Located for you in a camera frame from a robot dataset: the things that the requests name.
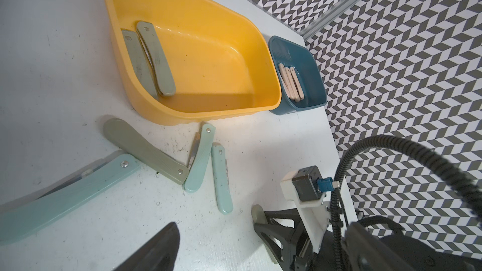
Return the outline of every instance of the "knife handle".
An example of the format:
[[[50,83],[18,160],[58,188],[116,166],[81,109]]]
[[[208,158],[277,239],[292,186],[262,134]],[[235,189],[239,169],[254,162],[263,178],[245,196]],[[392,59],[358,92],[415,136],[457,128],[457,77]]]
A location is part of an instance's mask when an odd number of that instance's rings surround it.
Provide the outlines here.
[[[54,223],[139,169],[122,154],[97,171],[51,194],[0,214],[0,244],[20,241]]]
[[[189,175],[183,184],[183,188],[187,192],[196,192],[201,187],[204,174],[206,173],[206,167],[208,166],[209,154],[213,146],[215,132],[216,128],[208,123],[205,123],[201,128],[198,152],[196,153],[196,157],[194,157]]]
[[[160,45],[156,29],[152,23],[145,21],[137,22],[136,29],[147,47],[160,92],[165,97],[173,96],[176,93],[176,84],[169,63],[167,63],[166,55]]]
[[[149,70],[146,54],[142,48],[137,33],[128,30],[122,30],[124,36],[124,43],[127,48],[127,53],[131,59],[132,68],[136,73],[136,77],[141,83],[142,87],[155,99],[158,99],[156,86],[154,85],[154,78]]]
[[[222,214],[233,211],[233,200],[229,192],[229,178],[227,176],[226,150],[219,143],[214,143],[211,148],[213,159],[214,188],[216,190],[216,202]]]
[[[119,118],[111,118],[104,124],[104,135],[146,165],[150,166],[177,184],[182,184],[188,176],[188,168],[171,156],[154,147],[128,123]]]

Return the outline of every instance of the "white table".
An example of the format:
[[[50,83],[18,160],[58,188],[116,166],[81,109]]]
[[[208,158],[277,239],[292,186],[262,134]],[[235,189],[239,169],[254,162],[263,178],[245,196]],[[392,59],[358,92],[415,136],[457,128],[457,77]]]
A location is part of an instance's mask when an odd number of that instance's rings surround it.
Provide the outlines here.
[[[303,38],[246,0],[215,0],[248,17],[269,38]],[[39,191],[112,156],[101,133],[113,115],[179,161],[199,124],[163,127],[129,104],[114,60],[104,0],[0,0],[0,204]],[[210,122],[226,147],[234,211],[216,207],[211,162],[195,194],[149,167],[56,223],[0,247],[2,270],[109,270],[167,223],[181,232],[176,270],[280,270],[253,230],[251,206],[293,208],[280,189],[289,171],[317,165],[333,176],[338,154],[323,108],[268,111]],[[346,185],[350,220],[356,220]]]

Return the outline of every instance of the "black plastic part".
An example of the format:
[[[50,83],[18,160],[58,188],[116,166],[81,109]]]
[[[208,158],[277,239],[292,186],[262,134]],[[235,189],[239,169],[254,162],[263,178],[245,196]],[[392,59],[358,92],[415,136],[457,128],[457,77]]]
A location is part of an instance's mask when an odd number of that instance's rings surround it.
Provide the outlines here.
[[[322,193],[318,192],[318,184],[316,183],[321,178],[322,175],[318,167],[309,166],[300,169],[298,174],[291,179],[302,202],[316,201],[321,198]]]
[[[171,222],[115,271],[172,271],[179,250],[179,230]]]
[[[436,252],[419,240],[405,235],[387,235],[380,241],[417,271],[482,270],[482,261],[478,259]]]
[[[268,224],[255,223],[255,232],[274,254],[283,271],[305,271],[309,268],[313,249],[298,210],[265,211],[265,215]],[[280,225],[274,219],[293,220],[294,228]],[[280,241],[282,247],[273,238]]]
[[[345,241],[353,271],[415,271],[358,222],[348,226]]]
[[[340,200],[341,210],[343,211],[343,216],[345,217],[345,225],[346,225],[346,227],[348,227],[348,225],[350,225],[350,223],[348,223],[348,217],[346,216],[346,211],[345,211],[345,204],[343,204],[343,199],[341,198],[341,189],[337,188],[337,189],[334,190],[334,192],[338,194],[338,199]]]
[[[318,255],[314,255],[313,264],[311,265],[311,271],[335,271],[336,264],[334,262],[333,251],[333,232],[326,231],[323,236],[322,246]]]
[[[331,219],[328,220],[328,222],[329,222],[330,224],[333,224],[333,221],[332,221]],[[343,228],[343,221],[342,221],[342,220],[338,220],[337,224],[338,224],[338,226],[339,226],[340,228]]]
[[[345,153],[338,164],[333,181],[338,181],[340,185],[343,183],[345,173],[350,166],[352,160],[359,153],[370,148],[387,148],[405,154],[423,166],[426,166],[434,174],[439,176],[462,200],[467,206],[473,210],[478,216],[478,220],[482,219],[482,192],[479,187],[473,184],[466,174],[450,163],[448,160],[434,152],[433,150],[411,140],[389,135],[370,136],[355,142]],[[333,225],[334,236],[334,256],[337,271],[345,271],[345,265],[342,259],[341,247],[341,228],[338,225],[340,214],[337,213],[338,195],[331,193],[331,221]]]
[[[336,208],[335,210],[336,210],[337,213],[343,214],[343,209],[341,209],[341,208]]]

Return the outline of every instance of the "light blue knife handle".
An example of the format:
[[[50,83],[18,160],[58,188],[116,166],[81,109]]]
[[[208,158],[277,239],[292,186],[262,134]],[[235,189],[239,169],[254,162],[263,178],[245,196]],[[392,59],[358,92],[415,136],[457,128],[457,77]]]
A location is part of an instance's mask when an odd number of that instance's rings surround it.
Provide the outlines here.
[[[226,150],[219,143],[214,143],[211,148],[213,160],[214,188],[219,211],[225,215],[233,211],[233,200],[229,192],[229,179],[227,177]]]
[[[10,244],[38,232],[123,180],[138,168],[139,163],[132,155],[122,154],[87,177],[61,190],[4,212],[0,215],[0,244]]]
[[[206,167],[208,166],[209,154],[213,146],[214,133],[216,128],[205,123],[201,128],[201,138],[199,140],[198,152],[189,170],[189,175],[184,181],[183,188],[187,192],[196,192],[202,184]]]

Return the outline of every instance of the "mint green knife handle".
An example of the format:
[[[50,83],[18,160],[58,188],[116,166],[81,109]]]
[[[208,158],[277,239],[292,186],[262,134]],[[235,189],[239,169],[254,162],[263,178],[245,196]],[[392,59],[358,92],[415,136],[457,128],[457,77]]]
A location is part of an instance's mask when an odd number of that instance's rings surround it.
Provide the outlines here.
[[[229,178],[227,177],[226,150],[219,143],[211,148],[213,160],[214,188],[219,211],[225,215],[233,211],[233,200],[229,192]]]
[[[160,92],[163,96],[173,96],[176,93],[176,85],[174,83],[174,78],[172,77],[169,63],[167,63],[166,55],[160,45],[156,29],[152,23],[145,21],[137,22],[136,29],[141,35],[149,52]]]
[[[0,214],[0,244],[17,242],[38,232],[138,169],[139,163],[132,155],[122,154],[63,189]]]
[[[216,128],[208,123],[205,123],[201,128],[198,152],[189,170],[189,176],[183,184],[183,188],[187,192],[196,192],[201,187],[204,174],[206,173],[206,167],[208,166],[209,154],[213,146],[215,132]]]
[[[112,143],[179,185],[188,176],[187,167],[154,147],[122,119],[111,118],[106,121],[104,135]]]

